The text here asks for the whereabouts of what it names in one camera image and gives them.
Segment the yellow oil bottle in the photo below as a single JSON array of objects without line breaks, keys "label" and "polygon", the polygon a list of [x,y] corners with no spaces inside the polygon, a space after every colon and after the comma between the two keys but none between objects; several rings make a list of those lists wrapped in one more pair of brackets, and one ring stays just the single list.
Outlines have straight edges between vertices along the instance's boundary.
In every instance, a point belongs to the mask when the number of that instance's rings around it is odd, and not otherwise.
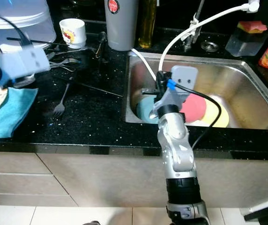
[{"label": "yellow oil bottle", "polygon": [[158,0],[140,0],[138,11],[138,44],[140,48],[152,46]]}]

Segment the beige cabinet door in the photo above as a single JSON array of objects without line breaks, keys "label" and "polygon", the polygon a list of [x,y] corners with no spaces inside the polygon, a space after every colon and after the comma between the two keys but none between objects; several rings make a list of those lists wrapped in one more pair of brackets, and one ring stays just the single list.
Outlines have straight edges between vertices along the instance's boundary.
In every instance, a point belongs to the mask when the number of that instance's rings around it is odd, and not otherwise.
[{"label": "beige cabinet door", "polygon": [[38,154],[80,207],[164,207],[163,163],[156,157]]},{"label": "beige cabinet door", "polygon": [[[130,206],[158,207],[167,202],[163,161],[149,157],[151,175],[140,191],[128,195]],[[268,161],[200,159],[197,161],[202,199],[214,208],[248,208],[268,201]]]}]

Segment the white tap adapter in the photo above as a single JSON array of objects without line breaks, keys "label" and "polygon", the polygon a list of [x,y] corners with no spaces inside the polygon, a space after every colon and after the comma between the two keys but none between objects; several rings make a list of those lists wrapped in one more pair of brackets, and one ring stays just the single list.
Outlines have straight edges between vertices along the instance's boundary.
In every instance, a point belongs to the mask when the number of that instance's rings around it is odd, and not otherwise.
[{"label": "white tap adapter", "polygon": [[256,13],[260,8],[260,0],[248,0],[247,13]]}]

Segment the clear sponge holder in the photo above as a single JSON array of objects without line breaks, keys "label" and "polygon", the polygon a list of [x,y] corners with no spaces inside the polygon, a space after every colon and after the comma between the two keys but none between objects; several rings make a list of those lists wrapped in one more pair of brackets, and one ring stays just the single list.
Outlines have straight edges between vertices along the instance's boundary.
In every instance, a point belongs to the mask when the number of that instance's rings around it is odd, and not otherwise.
[{"label": "clear sponge holder", "polygon": [[241,28],[236,28],[226,43],[226,51],[235,57],[255,56],[265,43],[268,32],[247,33]]}]

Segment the metal fork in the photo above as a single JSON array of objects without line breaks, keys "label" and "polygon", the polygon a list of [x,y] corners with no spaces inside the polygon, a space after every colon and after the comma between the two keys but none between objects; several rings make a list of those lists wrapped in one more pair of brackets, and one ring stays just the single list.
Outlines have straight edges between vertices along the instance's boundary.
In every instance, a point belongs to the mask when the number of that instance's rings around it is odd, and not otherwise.
[{"label": "metal fork", "polygon": [[64,101],[65,101],[65,98],[66,98],[66,95],[67,95],[67,92],[68,92],[68,89],[70,88],[70,86],[71,86],[70,83],[66,84],[65,91],[64,91],[59,103],[56,105],[56,107],[53,110],[53,114],[52,114],[53,118],[59,118],[65,112]]}]

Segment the beige drawer front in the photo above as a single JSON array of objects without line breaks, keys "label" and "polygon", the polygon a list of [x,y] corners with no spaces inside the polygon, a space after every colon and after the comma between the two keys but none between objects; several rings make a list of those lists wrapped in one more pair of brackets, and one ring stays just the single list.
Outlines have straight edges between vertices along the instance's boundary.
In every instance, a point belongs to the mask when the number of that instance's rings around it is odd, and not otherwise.
[{"label": "beige drawer front", "polygon": [[53,174],[1,173],[0,194],[67,195]]},{"label": "beige drawer front", "polygon": [[70,195],[0,194],[0,205],[33,207],[76,207]]},{"label": "beige drawer front", "polygon": [[50,174],[35,153],[0,152],[0,173]]}]

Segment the stainless steel sink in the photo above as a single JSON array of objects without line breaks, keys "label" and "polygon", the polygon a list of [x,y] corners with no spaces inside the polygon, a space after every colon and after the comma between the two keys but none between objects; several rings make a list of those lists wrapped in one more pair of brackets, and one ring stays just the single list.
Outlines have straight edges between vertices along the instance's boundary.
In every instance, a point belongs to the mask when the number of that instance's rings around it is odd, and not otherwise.
[{"label": "stainless steel sink", "polygon": [[[268,88],[250,65],[241,60],[169,54],[164,68],[191,66],[199,70],[194,90],[207,94],[221,103],[230,116],[230,128],[268,129]],[[135,113],[143,89],[154,89],[155,81],[134,53],[126,62],[126,87],[123,118],[126,122],[142,123]]]}]

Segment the blue cloth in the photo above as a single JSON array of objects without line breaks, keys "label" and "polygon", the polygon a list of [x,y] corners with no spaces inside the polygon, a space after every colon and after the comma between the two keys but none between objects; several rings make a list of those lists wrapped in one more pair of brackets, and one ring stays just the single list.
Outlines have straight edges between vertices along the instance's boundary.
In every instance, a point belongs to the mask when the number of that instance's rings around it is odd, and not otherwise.
[{"label": "blue cloth", "polygon": [[0,139],[12,137],[35,101],[38,89],[9,87],[5,102],[0,105]]}]

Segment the grey water filter canister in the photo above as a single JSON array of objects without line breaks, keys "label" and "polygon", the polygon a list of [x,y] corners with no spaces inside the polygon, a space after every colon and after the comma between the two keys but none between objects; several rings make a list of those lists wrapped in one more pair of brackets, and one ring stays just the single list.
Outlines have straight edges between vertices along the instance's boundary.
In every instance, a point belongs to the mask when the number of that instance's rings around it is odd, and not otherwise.
[{"label": "grey water filter canister", "polygon": [[139,0],[103,0],[108,45],[115,51],[134,48]]}]

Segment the white cartoon cat mug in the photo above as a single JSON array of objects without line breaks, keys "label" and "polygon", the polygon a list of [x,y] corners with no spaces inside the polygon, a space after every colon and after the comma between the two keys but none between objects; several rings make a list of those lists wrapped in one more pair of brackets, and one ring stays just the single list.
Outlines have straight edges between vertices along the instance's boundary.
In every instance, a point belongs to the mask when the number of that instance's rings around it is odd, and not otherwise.
[{"label": "white cartoon cat mug", "polygon": [[[86,42],[85,22],[76,19],[68,18],[59,22],[62,36],[66,44],[78,44]],[[69,47],[72,49],[82,49],[83,47]]]}]

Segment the pink yellow sponge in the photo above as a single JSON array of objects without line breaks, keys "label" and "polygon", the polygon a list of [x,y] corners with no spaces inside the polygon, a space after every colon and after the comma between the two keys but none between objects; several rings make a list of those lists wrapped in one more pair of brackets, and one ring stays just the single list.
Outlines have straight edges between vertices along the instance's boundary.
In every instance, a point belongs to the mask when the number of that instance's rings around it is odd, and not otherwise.
[{"label": "pink yellow sponge", "polygon": [[268,28],[261,21],[240,21],[237,28],[248,34],[258,34],[265,32]]}]

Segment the teal plate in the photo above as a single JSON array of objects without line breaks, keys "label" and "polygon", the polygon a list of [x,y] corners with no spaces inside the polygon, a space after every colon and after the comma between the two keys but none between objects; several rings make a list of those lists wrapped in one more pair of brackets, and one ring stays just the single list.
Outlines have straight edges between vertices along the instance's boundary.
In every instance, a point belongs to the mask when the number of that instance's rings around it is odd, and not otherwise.
[{"label": "teal plate", "polygon": [[144,122],[150,124],[157,124],[158,118],[150,118],[150,113],[153,110],[155,104],[155,96],[146,96],[141,99],[136,107],[137,116]]}]

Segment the pink plate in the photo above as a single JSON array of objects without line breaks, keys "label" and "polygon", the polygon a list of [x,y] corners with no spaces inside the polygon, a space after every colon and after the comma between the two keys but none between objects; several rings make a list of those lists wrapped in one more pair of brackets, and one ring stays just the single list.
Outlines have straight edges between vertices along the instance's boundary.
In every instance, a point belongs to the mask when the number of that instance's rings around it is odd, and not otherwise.
[{"label": "pink plate", "polygon": [[204,116],[206,109],[205,98],[190,94],[182,104],[180,112],[184,114],[186,123],[192,123],[200,120]]}]

